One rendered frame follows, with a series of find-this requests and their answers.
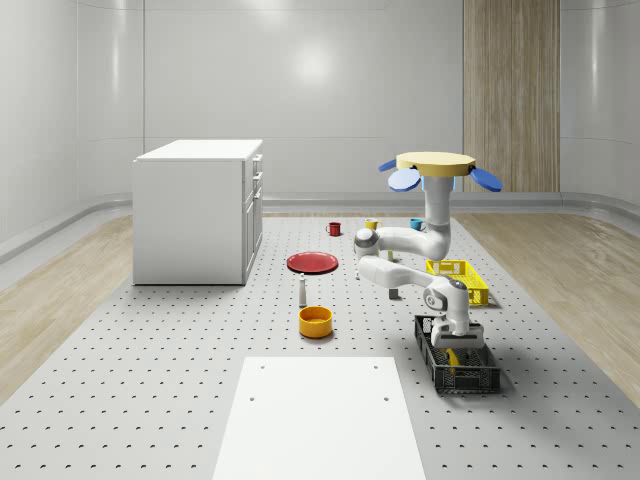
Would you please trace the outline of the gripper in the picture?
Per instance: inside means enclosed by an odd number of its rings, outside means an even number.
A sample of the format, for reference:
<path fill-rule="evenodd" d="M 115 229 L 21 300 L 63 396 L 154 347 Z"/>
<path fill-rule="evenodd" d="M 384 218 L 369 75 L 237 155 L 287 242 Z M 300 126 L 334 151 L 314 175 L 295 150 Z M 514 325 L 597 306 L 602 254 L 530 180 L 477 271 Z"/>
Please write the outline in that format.
<path fill-rule="evenodd" d="M 433 322 L 430 333 L 431 344 L 436 349 L 482 349 L 484 346 L 484 328 L 479 323 L 470 323 L 465 335 L 457 336 L 449 331 L 449 326 Z"/>

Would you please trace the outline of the dark grey basket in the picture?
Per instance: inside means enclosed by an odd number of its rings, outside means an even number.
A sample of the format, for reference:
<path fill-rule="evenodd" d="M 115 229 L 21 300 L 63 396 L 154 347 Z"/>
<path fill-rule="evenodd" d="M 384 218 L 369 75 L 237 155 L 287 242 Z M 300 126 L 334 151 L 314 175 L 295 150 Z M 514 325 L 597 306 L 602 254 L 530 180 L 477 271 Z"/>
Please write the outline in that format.
<path fill-rule="evenodd" d="M 493 393 L 500 390 L 501 369 L 487 345 L 482 349 L 455 349 L 466 353 L 464 365 L 456 376 L 450 374 L 445 357 L 447 349 L 436 349 L 430 340 L 434 317 L 414 316 L 414 334 L 428 367 L 434 388 L 445 393 Z"/>

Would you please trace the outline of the yellow basket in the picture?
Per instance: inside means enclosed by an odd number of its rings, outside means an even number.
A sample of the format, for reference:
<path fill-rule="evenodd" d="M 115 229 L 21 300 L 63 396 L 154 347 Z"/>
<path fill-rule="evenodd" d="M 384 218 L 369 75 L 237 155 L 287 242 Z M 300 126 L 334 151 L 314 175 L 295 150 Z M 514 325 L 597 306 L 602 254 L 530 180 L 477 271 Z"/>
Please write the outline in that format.
<path fill-rule="evenodd" d="M 469 292 L 471 306 L 489 304 L 489 287 L 466 260 L 426 261 L 426 271 L 435 275 L 447 275 L 463 282 Z"/>

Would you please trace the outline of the yellow bowl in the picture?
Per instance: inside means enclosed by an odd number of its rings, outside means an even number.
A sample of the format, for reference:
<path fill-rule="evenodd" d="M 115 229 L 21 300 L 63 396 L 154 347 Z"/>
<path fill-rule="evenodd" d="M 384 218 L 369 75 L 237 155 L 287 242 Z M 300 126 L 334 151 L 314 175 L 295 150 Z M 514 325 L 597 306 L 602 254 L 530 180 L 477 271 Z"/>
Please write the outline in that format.
<path fill-rule="evenodd" d="M 299 332 L 308 338 L 323 338 L 333 330 L 332 312 L 322 306 L 307 306 L 299 311 Z"/>

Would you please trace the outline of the white board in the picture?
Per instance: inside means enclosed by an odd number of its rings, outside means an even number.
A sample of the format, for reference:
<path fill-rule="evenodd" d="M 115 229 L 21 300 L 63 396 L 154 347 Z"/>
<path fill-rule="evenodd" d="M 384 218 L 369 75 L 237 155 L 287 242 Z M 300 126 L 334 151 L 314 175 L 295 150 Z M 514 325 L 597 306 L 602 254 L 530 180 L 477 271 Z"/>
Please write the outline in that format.
<path fill-rule="evenodd" d="M 391 357 L 248 357 L 213 480 L 425 480 Z"/>

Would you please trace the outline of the red plate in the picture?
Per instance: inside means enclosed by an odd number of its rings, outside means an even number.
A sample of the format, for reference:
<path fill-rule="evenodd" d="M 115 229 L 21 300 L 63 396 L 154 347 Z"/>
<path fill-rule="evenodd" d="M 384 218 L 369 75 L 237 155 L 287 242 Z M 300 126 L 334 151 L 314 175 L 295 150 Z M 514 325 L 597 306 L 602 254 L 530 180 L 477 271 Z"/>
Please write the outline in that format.
<path fill-rule="evenodd" d="M 300 252 L 287 259 L 287 267 L 309 275 L 329 273 L 338 267 L 338 259 L 324 252 Z"/>

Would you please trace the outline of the drone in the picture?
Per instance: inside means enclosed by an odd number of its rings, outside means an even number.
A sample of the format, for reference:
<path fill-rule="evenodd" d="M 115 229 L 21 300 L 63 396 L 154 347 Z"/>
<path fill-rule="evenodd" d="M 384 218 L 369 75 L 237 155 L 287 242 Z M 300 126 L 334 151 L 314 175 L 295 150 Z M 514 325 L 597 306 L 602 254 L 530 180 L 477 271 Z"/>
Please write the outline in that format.
<path fill-rule="evenodd" d="M 475 166 L 475 159 L 447 152 L 407 152 L 378 167 L 380 172 L 396 168 L 388 178 L 389 187 L 398 192 L 414 189 L 427 177 L 458 177 L 470 175 L 483 188 L 499 192 L 502 182 L 486 170 Z"/>

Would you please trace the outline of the white cabinet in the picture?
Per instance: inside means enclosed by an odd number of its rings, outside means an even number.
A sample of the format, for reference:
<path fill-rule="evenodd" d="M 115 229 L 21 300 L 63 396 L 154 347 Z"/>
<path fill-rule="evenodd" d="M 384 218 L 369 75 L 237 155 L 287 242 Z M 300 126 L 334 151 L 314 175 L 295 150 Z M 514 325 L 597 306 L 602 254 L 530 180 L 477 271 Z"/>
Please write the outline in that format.
<path fill-rule="evenodd" d="M 262 145 L 176 140 L 133 161 L 134 283 L 247 282 L 262 240 Z"/>

